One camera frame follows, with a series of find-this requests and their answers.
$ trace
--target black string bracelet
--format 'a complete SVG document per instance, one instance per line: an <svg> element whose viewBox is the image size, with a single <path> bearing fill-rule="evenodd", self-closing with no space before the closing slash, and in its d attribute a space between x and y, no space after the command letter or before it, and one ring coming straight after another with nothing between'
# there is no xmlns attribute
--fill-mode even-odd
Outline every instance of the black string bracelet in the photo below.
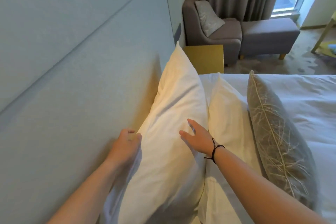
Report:
<svg viewBox="0 0 336 224"><path fill-rule="evenodd" d="M216 151L216 149L217 149L218 147L224 147L224 145L219 144L219 145L216 146L215 141L214 141L213 138L212 138L212 142L213 142L213 147L214 147L214 149L213 149L213 151L212 151L212 157L211 157L211 158L204 157L204 158L212 159L212 161L216 164L215 159L213 158L214 155L215 155L215 151Z"/></svg>

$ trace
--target upholstered headboard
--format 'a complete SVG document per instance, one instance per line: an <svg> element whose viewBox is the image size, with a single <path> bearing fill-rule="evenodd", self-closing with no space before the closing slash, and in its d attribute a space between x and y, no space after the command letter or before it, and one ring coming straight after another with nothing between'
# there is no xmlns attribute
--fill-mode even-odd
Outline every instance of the upholstered headboard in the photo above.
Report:
<svg viewBox="0 0 336 224"><path fill-rule="evenodd" d="M44 223L147 116L174 49L167 0L0 7L0 219Z"/></svg>

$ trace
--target carpet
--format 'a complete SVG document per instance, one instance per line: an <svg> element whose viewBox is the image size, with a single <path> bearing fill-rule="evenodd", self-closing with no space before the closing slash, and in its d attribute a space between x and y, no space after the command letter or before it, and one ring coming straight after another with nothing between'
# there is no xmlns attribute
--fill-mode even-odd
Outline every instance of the carpet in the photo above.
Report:
<svg viewBox="0 0 336 224"><path fill-rule="evenodd" d="M310 52L322 32L323 29L302 30L284 60L279 60L279 55L245 57L226 67L224 72L248 74L254 70L259 74L336 74L336 58ZM335 39L336 28L332 28L324 41Z"/></svg>

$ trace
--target pillowcase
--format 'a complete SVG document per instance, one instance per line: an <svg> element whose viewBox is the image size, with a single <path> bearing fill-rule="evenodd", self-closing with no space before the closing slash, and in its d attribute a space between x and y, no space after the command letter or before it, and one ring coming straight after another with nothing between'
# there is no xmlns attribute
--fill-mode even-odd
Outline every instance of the pillowcase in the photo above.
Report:
<svg viewBox="0 0 336 224"><path fill-rule="evenodd" d="M209 104L209 132L219 144L261 174L246 100L220 74ZM206 163L198 217L203 224L253 223L212 160Z"/></svg>
<svg viewBox="0 0 336 224"><path fill-rule="evenodd" d="M253 71L250 72L247 101L268 179L308 208L318 211L313 155L279 97Z"/></svg>
<svg viewBox="0 0 336 224"><path fill-rule="evenodd" d="M215 14L208 1L195 1L195 5L201 28L206 37L209 37L213 32L225 24L225 22Z"/></svg>
<svg viewBox="0 0 336 224"><path fill-rule="evenodd" d="M141 150L108 195L101 223L166 223L173 219L189 223L194 218L204 188L205 159L180 138L180 130L192 133L187 118L208 127L202 83L177 43L150 113L138 131Z"/></svg>

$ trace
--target wooden nightstand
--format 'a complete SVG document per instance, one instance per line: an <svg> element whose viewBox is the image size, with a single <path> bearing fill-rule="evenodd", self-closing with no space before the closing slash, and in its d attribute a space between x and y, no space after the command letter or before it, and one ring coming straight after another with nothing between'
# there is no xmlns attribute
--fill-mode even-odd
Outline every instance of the wooden nightstand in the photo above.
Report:
<svg viewBox="0 0 336 224"><path fill-rule="evenodd" d="M198 74L224 73L223 45L186 46L183 50Z"/></svg>

